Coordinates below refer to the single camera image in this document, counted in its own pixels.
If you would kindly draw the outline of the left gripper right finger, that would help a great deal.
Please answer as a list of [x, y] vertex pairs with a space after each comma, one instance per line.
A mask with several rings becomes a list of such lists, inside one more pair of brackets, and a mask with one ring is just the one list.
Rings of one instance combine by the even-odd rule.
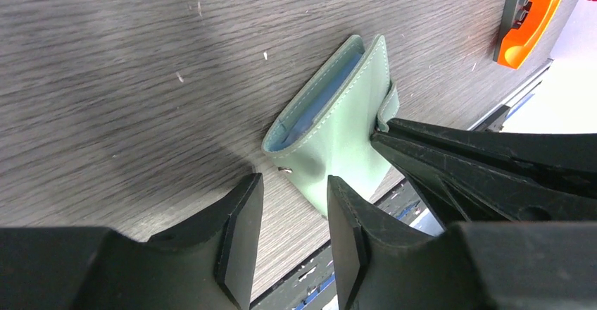
[[340, 309], [595, 309], [594, 222], [454, 223], [434, 237], [327, 186]]

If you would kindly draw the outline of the green leather card holder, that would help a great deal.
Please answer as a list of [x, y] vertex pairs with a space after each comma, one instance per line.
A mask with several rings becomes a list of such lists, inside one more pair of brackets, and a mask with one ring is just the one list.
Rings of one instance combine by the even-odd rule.
[[327, 179], [339, 176], [368, 199], [390, 169], [370, 138], [400, 108], [382, 35], [351, 35], [276, 117], [262, 150], [323, 216]]

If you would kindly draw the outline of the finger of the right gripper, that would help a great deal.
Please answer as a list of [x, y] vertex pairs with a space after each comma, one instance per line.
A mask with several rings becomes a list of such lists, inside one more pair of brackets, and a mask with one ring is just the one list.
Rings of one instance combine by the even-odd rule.
[[395, 118], [371, 143], [441, 225], [596, 219], [594, 134], [480, 132]]

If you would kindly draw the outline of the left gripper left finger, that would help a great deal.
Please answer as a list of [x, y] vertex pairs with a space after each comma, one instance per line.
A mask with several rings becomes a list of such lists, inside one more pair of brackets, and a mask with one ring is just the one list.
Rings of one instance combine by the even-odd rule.
[[2, 309], [248, 309], [263, 176], [150, 237], [107, 227], [1, 229]]

